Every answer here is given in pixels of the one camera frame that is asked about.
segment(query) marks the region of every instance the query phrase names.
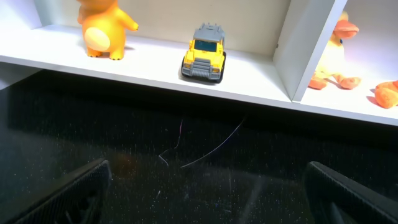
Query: orange beak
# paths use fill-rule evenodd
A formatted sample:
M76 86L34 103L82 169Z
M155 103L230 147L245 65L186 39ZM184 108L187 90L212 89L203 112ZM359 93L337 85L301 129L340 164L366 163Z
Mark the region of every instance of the orange beak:
M333 33L341 39L353 38L358 32L359 28L347 20L338 21L333 31Z

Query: orange toy figure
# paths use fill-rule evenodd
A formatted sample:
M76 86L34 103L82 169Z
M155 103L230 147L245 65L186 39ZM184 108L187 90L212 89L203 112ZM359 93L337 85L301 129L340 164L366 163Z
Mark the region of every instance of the orange toy figure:
M378 84L374 92L377 103L385 108L398 105L398 81Z
M340 87L352 90L361 82L360 78L346 78L343 39L350 39L358 33L359 29L348 22L348 14L343 12L331 35L321 59L315 69L309 87L321 90L327 86L326 79L333 76Z
M83 36L87 55L99 57L109 52L112 60L124 57L126 33L124 29L138 30L134 22L118 6L118 0L78 0L79 24L83 25Z

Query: toy jeep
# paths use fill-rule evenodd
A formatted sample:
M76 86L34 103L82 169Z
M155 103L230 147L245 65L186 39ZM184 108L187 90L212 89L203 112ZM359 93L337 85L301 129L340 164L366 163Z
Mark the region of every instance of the toy jeep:
M189 50L182 61L182 75L220 83L226 58L224 38L221 26L202 24L189 43Z

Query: black glossy tabletop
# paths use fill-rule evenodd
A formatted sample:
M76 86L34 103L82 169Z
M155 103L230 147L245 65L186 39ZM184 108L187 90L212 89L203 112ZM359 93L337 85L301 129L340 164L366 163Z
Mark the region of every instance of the black glossy tabletop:
M397 145L387 126L44 71L0 91L0 203L103 157L102 223L313 223L308 162L398 200Z

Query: toy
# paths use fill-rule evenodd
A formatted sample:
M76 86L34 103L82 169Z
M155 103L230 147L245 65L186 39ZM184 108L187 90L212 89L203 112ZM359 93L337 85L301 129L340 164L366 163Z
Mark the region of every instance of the toy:
M340 87L347 90L352 90L359 85L360 78L346 78L344 76L345 59L342 40L354 37L358 31L358 27L348 22L348 14L343 12L308 85L310 88L323 89L328 84L326 79L331 76L335 78Z
M377 103L389 109L398 105L398 81L378 84L374 91Z
M78 0L79 24L83 25L83 36L87 46L87 55L99 57L109 52L112 60L124 57L126 33L124 29L138 30L134 22L118 6L118 0Z
M221 26L202 24L195 31L189 50L182 60L182 75L220 83L223 80L226 58L224 38L225 33Z

